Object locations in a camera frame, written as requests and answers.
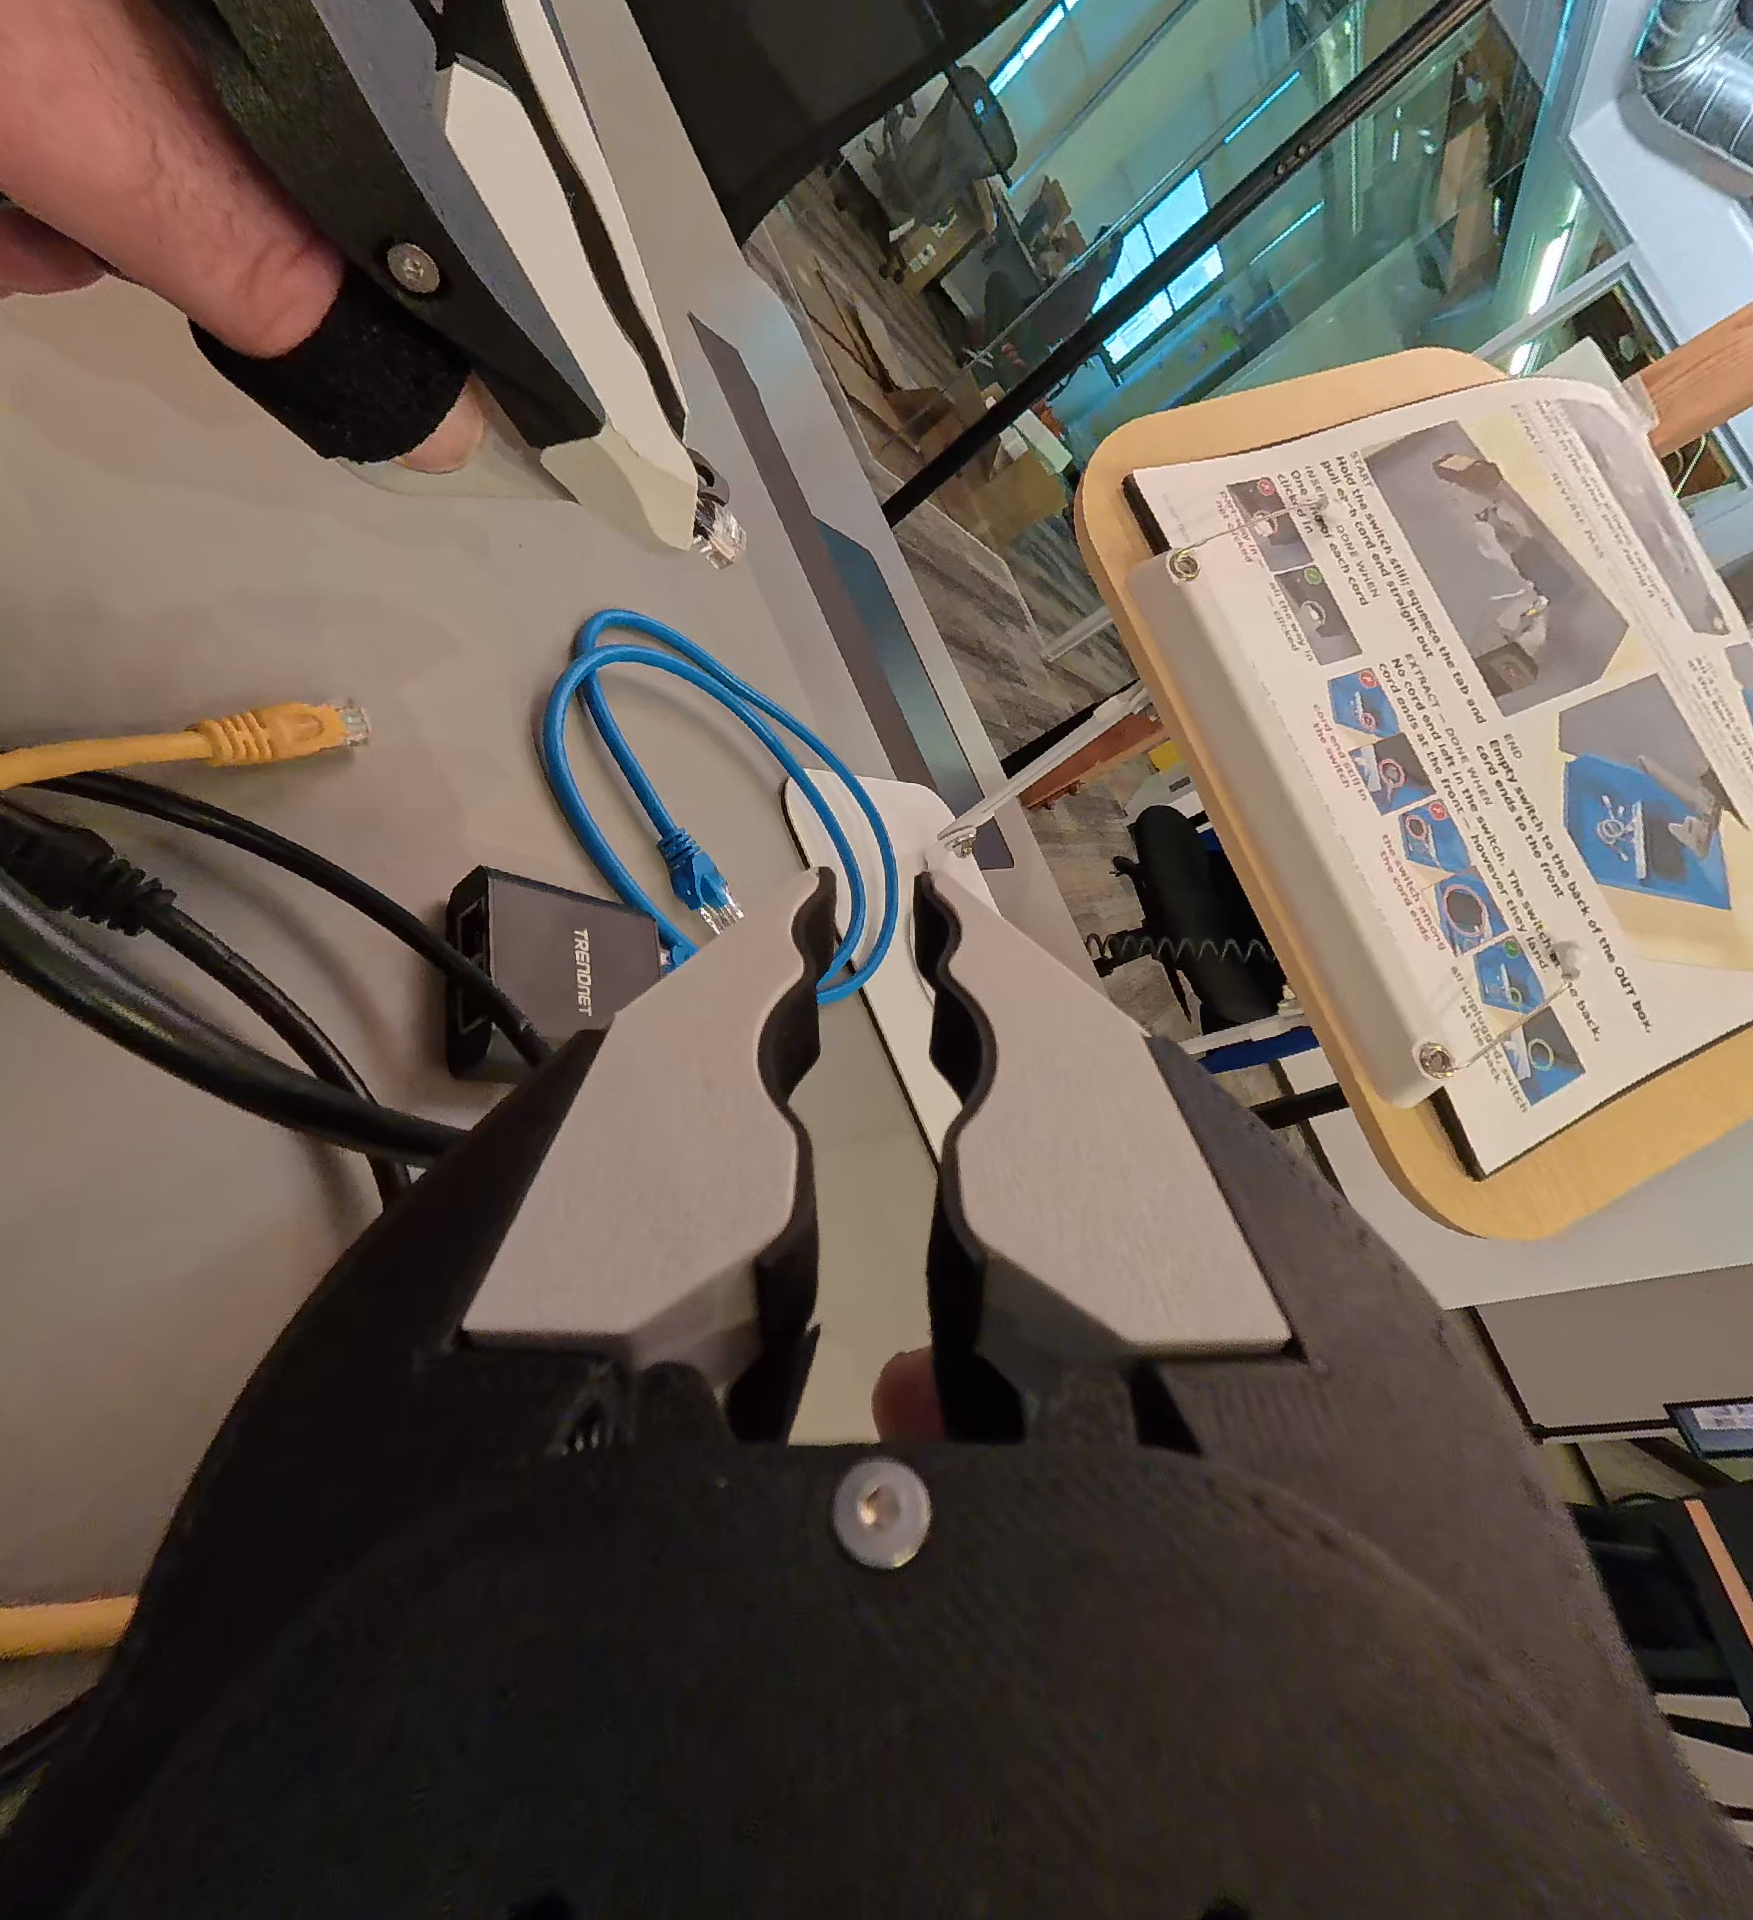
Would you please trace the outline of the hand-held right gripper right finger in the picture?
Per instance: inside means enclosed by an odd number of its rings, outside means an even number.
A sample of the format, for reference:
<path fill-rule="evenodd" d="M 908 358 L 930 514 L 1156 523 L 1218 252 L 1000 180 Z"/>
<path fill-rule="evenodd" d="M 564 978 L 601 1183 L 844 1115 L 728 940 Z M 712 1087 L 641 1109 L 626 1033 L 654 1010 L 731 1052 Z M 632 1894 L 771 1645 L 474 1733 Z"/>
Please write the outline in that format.
<path fill-rule="evenodd" d="M 921 875 L 913 957 L 956 1097 L 930 1222 L 938 1395 L 1293 1343 L 1145 1030 L 971 888 Z"/>

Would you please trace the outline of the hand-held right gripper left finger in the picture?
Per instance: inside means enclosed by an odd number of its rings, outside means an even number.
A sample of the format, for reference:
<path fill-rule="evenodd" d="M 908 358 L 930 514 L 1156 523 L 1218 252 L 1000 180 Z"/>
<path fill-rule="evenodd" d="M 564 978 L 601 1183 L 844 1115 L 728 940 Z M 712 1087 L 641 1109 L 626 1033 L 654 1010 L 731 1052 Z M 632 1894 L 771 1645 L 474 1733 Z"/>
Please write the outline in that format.
<path fill-rule="evenodd" d="M 816 1308 L 810 1139 L 788 1109 L 819 1058 L 837 879 L 771 903 L 601 1033 L 463 1327 L 641 1373 L 744 1373 Z"/>

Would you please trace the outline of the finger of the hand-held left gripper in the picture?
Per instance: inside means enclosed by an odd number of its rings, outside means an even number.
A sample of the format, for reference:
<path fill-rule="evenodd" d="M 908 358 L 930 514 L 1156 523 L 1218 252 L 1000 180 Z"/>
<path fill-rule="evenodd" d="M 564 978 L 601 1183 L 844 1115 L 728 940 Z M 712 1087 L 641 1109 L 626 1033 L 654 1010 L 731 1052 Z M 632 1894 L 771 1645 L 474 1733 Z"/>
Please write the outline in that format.
<path fill-rule="evenodd" d="M 583 99 L 550 2 L 505 2 L 510 40 L 533 89 L 530 148 L 554 171 L 533 180 L 502 229 L 604 417 L 664 467 L 692 467 L 687 396 L 629 217 Z"/>
<path fill-rule="evenodd" d="M 601 290 L 527 108 L 501 78 L 457 61 L 439 78 L 439 117 L 604 417 L 588 438 L 545 448 L 542 464 L 623 533 L 660 548 L 692 544 L 695 464 Z"/>

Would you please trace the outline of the black network switch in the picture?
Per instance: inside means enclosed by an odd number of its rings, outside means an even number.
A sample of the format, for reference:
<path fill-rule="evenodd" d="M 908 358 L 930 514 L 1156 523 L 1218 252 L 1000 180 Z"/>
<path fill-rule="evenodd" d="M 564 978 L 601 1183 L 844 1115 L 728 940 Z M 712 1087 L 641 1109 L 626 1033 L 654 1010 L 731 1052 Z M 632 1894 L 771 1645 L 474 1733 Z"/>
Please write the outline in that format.
<path fill-rule="evenodd" d="M 664 952 L 638 910 L 501 869 L 457 879 L 444 940 L 554 1052 L 607 1027 L 664 972 Z"/>

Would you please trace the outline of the person's left hand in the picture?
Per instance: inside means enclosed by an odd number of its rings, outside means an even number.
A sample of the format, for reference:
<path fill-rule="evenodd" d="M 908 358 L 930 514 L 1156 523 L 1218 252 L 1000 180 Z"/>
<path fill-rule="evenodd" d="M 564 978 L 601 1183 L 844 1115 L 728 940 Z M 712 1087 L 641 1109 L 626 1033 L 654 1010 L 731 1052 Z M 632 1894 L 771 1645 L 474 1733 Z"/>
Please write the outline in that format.
<path fill-rule="evenodd" d="M 0 198 L 0 301 L 119 276 L 227 380 L 307 348 L 345 287 L 155 2 L 0 2 Z"/>

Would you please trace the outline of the person's right hand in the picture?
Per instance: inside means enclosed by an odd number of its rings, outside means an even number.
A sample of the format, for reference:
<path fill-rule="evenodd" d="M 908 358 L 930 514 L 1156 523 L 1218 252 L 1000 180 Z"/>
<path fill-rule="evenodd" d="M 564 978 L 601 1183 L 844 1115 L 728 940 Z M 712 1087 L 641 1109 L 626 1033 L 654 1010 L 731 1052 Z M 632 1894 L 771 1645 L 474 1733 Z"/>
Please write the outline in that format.
<path fill-rule="evenodd" d="M 946 1440 L 933 1349 L 893 1354 L 868 1395 L 880 1442 L 924 1445 Z"/>

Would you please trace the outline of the black office chair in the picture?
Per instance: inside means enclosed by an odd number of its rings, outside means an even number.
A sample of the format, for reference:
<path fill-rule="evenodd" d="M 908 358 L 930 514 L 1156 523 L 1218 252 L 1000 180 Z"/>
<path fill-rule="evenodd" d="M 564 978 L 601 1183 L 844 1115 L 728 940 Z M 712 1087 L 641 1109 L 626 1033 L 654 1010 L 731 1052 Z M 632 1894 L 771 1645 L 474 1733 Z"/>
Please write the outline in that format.
<path fill-rule="evenodd" d="M 1148 957 L 1202 1030 L 1271 1019 L 1288 978 L 1226 854 L 1192 816 L 1154 804 L 1109 860 L 1140 903 L 1140 928 L 1108 940 L 1098 972 Z"/>

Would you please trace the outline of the white holder bar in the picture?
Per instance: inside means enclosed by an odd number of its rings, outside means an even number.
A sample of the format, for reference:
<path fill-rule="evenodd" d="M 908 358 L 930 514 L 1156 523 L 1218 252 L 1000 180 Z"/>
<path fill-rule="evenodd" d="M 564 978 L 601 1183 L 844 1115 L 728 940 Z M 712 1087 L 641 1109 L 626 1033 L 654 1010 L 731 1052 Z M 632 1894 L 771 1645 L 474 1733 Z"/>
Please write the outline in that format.
<path fill-rule="evenodd" d="M 1316 660 L 1271 572 L 1227 542 L 1136 561 L 1129 598 L 1257 851 L 1289 928 L 1289 981 L 1320 985 L 1316 1033 L 1344 1033 L 1382 1103 L 1429 1102 L 1441 1075 L 1423 1052 L 1460 1058 L 1463 988 L 1430 887 L 1370 794 L 1361 738 L 1330 716 L 1336 664 Z"/>

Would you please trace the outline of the silver air duct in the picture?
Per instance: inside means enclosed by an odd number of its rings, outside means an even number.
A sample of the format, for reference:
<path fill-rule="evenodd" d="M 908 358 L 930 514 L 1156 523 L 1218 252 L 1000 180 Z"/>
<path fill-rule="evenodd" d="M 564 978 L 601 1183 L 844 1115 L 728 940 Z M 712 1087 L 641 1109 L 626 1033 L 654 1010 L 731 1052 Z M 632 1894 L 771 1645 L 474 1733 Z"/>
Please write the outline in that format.
<path fill-rule="evenodd" d="M 1753 27 L 1738 2 L 1656 2 L 1634 81 L 1663 127 L 1753 176 Z"/>

